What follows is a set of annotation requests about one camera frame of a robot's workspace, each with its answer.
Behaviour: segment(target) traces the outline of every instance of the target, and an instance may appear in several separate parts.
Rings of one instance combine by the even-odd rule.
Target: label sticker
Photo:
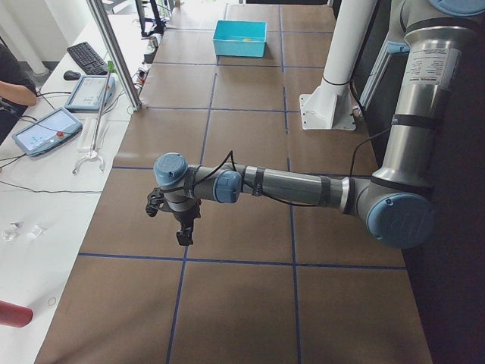
[[[458,67],[458,49],[422,49],[409,53],[403,85],[439,85],[449,89]]]

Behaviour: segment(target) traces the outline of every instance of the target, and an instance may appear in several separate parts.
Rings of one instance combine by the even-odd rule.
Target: white desk surface
[[[146,42],[140,40],[134,19],[136,17],[133,15],[111,17],[131,74],[142,66],[143,50],[146,48]],[[104,43],[94,22],[85,27],[75,43],[83,41],[88,41],[102,57],[106,57]],[[68,54],[42,87],[42,93],[71,91],[76,82],[64,80],[63,74],[67,70],[80,70]],[[109,103],[121,91],[118,82]],[[64,105],[67,100],[67,96],[46,97],[55,108]],[[25,115],[40,118],[51,110],[52,107],[39,97],[38,104],[28,108]],[[4,167],[0,180],[34,190],[102,191],[130,114],[130,103],[122,95],[117,107],[102,119],[100,133],[104,137],[99,154],[105,159],[104,172],[100,172],[99,162],[96,161],[84,163],[77,175],[72,174],[76,161],[84,154],[77,149],[80,138],[77,135],[43,156],[23,157]],[[95,117],[94,114],[76,116],[82,122],[88,116]],[[27,125],[27,122],[19,121],[11,135]],[[10,136],[0,146],[0,159],[21,154]],[[99,196],[99,193],[32,193],[0,184],[0,231],[10,228],[14,222],[23,224],[16,239],[6,241],[0,237],[0,300],[27,306],[34,311],[33,320],[24,328],[0,325],[0,362],[27,364],[35,360]],[[45,228],[38,237],[30,233],[34,225]]]

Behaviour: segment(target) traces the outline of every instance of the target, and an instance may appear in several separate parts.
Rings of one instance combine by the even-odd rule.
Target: person
[[[27,106],[37,103],[36,85],[20,69],[15,56],[0,43],[0,143]]]

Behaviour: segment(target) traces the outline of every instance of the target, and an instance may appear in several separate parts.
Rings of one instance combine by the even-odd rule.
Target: tiled floor
[[[232,149],[243,164],[343,177],[367,137],[362,124],[301,127],[329,8],[209,8],[174,12],[37,362],[431,362],[400,251],[360,221],[241,195],[204,201],[183,248],[172,216],[145,215],[163,153],[211,166]],[[224,16],[268,22],[263,58],[214,57],[207,30]],[[366,145],[355,173],[375,168]]]

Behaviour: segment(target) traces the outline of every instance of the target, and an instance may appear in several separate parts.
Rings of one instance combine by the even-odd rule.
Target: robotic arm
[[[181,224],[179,244],[188,246],[202,199],[235,203],[240,193],[250,193],[339,209],[360,218],[389,246],[405,249],[423,243],[433,230],[428,170],[434,139],[462,49],[477,36],[480,19],[474,16],[485,11],[485,1],[473,3],[465,8],[451,0],[393,2],[399,21],[391,20],[391,27],[401,27],[393,34],[402,31],[410,51],[383,166],[370,180],[239,165],[227,162],[232,153],[218,167],[208,168],[188,165],[180,154],[168,153],[155,162],[158,187],[148,196],[147,214],[171,212]]]

